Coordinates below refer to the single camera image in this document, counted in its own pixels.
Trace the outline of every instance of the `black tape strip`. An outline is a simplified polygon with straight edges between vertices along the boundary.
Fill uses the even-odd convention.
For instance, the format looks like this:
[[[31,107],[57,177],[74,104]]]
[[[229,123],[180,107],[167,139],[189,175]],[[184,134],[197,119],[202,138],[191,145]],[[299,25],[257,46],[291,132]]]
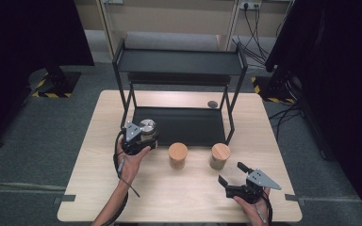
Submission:
[[[62,202],[74,202],[75,201],[75,195],[63,195],[61,197]]]
[[[294,201],[294,202],[297,202],[299,199],[298,199],[298,197],[295,196],[295,195],[285,194],[285,200],[286,200],[286,201]]]

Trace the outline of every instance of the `hand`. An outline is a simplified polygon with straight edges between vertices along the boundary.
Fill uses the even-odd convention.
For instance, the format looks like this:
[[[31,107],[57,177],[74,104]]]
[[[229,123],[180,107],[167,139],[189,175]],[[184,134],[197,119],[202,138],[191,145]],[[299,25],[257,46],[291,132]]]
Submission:
[[[138,170],[140,169],[140,162],[142,161],[143,157],[149,153],[151,147],[143,148],[139,153],[136,155],[128,155],[122,149],[122,138],[119,139],[117,143],[117,154],[118,156],[118,163],[120,163],[124,159],[123,168],[122,168],[122,179],[125,180],[130,185],[134,181],[135,177],[137,176]]]
[[[267,197],[269,198],[270,188],[265,187],[264,193],[266,193]],[[235,196],[234,200],[242,207],[243,213],[249,218],[253,226],[266,225],[266,223],[269,221],[268,206],[263,199],[260,199],[256,204],[249,204],[244,199],[238,196]],[[257,213],[257,210],[263,215],[266,223],[263,222],[263,220]]]

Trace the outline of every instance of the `black cable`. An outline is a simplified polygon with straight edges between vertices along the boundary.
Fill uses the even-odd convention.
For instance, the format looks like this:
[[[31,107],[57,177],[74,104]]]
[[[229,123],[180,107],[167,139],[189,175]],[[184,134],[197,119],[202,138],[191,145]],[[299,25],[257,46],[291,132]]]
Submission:
[[[287,110],[284,110],[282,112],[284,112],[284,114],[280,117],[280,120],[278,121],[278,124],[277,124],[277,132],[276,132],[276,135],[275,135],[275,140],[278,142],[278,135],[279,135],[279,132],[280,132],[280,125],[281,125],[281,121],[282,119],[287,115],[287,113],[292,110],[295,106],[297,106],[298,103],[295,103],[294,105],[290,106]]]
[[[272,203],[270,202],[270,199],[269,199],[269,196],[263,192],[266,197],[264,197],[263,194],[260,194],[261,198],[264,200],[264,202],[266,203],[267,205],[267,208],[269,209],[269,222],[268,222],[268,225],[271,226],[272,225]]]
[[[278,113],[275,113],[275,114],[273,114],[272,116],[270,116],[269,117],[269,120],[271,120],[271,119],[273,119],[275,116],[277,116],[277,115],[279,115],[279,114],[282,114],[282,113],[284,113],[284,112],[286,112],[286,111],[289,111],[289,109],[287,109],[287,110],[282,110],[282,111],[280,111],[280,112],[278,112]]]
[[[296,114],[294,114],[294,115],[286,115],[286,117],[288,117],[288,118],[285,119],[284,121],[281,121],[280,123],[282,124],[282,123],[284,123],[284,122],[286,122],[286,121],[290,121],[291,119],[295,118],[295,117],[298,116],[298,115],[302,115],[302,113],[296,113]]]
[[[291,6],[293,5],[293,3],[294,3],[294,0],[289,1],[286,15],[285,15],[284,19],[282,20],[282,22],[278,25],[277,30],[275,31],[275,37],[276,37],[276,38],[278,38],[278,31],[279,31],[279,29],[281,28],[281,25],[284,24],[284,22],[287,20],[287,17],[289,16],[290,8],[291,8]]]
[[[119,169],[119,155],[122,154],[121,153],[117,153],[117,144],[119,143],[119,138],[121,135],[123,135],[125,133],[125,129],[122,129],[119,133],[119,135],[116,137],[116,143],[114,144],[114,155],[113,155],[113,162],[114,162],[114,168],[117,172],[117,176],[119,178],[121,178],[120,173],[118,172]],[[104,224],[102,224],[102,226],[108,226],[110,224],[112,224],[119,216],[120,214],[123,212],[126,204],[128,202],[128,192],[125,194],[125,197],[123,199],[122,205],[120,206],[120,209],[116,212],[116,214],[111,217],[107,222],[105,222]]]
[[[247,16],[247,8],[244,10],[244,14],[245,14],[245,19],[246,19],[246,23],[248,24],[249,27],[249,31],[251,32],[251,38],[248,40],[248,42],[245,44],[245,53],[247,53],[251,58],[253,58],[254,60],[256,60],[258,63],[260,63],[261,65],[264,65],[265,61],[266,61],[266,56],[265,53],[268,54],[268,52],[266,50],[264,50],[259,43],[258,40],[258,21],[260,18],[260,9],[257,8],[257,6],[255,6],[255,30],[252,30],[251,24],[248,20],[248,16]],[[256,53],[248,50],[248,44],[251,42],[251,40],[254,40],[257,47],[258,47],[258,51],[259,51],[259,55],[257,55]]]
[[[232,39],[232,41],[238,45],[239,43],[242,43],[240,40],[239,42],[237,43],[234,39]],[[260,56],[257,55],[256,53],[252,52],[251,50],[247,49],[246,47],[244,47],[243,49],[243,52],[248,55],[249,57],[251,57],[252,59],[254,59],[257,63],[261,64],[261,65],[264,65],[264,61],[262,59],[260,59]]]

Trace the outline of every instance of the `wall outlet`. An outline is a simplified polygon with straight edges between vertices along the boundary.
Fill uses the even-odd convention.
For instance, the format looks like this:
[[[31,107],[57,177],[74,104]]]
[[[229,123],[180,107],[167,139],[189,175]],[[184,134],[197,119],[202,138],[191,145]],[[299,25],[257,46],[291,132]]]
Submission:
[[[240,1],[240,9],[245,9],[245,4],[248,4],[248,10],[258,10],[261,7],[261,0],[242,0]]]

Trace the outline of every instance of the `wooden cylinder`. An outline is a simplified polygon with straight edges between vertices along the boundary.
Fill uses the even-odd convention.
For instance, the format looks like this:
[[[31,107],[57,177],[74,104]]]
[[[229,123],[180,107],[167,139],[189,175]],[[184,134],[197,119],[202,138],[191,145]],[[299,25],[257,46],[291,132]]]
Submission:
[[[169,148],[170,166],[175,170],[181,170],[185,166],[188,148],[183,143],[174,143]]]
[[[214,170],[222,170],[225,162],[231,155],[231,150],[223,143],[217,143],[211,148],[210,167]]]

